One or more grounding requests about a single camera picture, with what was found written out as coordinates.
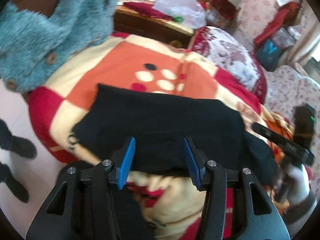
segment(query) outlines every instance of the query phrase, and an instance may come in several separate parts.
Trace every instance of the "window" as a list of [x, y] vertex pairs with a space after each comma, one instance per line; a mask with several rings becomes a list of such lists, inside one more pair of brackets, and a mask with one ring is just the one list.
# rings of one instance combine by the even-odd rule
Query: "window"
[[320, 44], [318, 45], [312, 56], [317, 62], [320, 62]]

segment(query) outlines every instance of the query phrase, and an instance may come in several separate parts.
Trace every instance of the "red dot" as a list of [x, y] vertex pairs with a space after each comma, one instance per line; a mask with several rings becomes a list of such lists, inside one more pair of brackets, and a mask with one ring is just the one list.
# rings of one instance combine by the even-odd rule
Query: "red dot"
[[187, 78], [187, 74], [180, 74], [179, 79], [185, 80]]
[[131, 84], [131, 90], [137, 91], [137, 92], [146, 92], [147, 88], [145, 85], [141, 83], [133, 83]]

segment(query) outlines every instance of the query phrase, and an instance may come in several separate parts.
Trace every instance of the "patterned blanket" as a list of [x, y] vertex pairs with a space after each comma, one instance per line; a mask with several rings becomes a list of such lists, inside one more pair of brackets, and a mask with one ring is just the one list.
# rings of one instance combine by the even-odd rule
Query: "patterned blanket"
[[[261, 138], [251, 130], [251, 124], [259, 122], [292, 138], [292, 127], [282, 117], [268, 112], [231, 74], [204, 56], [121, 33], [74, 55], [30, 95], [33, 128], [61, 162], [77, 159], [94, 165], [100, 162], [72, 133], [73, 126], [89, 112], [97, 83], [140, 92], [218, 99], [239, 111], [246, 130], [255, 136]], [[273, 149], [279, 162], [283, 157], [281, 150], [261, 139]], [[198, 192], [189, 178], [135, 171], [129, 174], [128, 183], [144, 218], [155, 225], [158, 238], [194, 239], [190, 232], [196, 232], [205, 193]], [[227, 213], [232, 213], [232, 205]], [[231, 220], [227, 219], [225, 237], [230, 233]]]

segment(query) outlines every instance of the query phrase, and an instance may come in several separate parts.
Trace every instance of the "fuzzy fabric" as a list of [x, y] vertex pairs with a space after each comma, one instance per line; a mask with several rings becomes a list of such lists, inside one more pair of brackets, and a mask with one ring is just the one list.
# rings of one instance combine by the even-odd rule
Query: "fuzzy fabric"
[[[0, 76], [28, 92], [52, 75], [75, 52], [99, 45], [113, 31], [118, 0], [59, 0], [50, 18], [9, 2], [0, 15]], [[46, 55], [55, 53], [49, 65]]]

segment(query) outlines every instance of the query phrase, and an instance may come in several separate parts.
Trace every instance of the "blue plastic bag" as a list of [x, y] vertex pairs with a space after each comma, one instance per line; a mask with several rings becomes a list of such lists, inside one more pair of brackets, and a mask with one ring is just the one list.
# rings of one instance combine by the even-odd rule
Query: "blue plastic bag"
[[271, 40], [266, 40], [263, 46], [258, 50], [256, 58], [261, 66], [267, 71], [276, 69], [279, 58], [281, 57], [281, 49], [279, 49]]

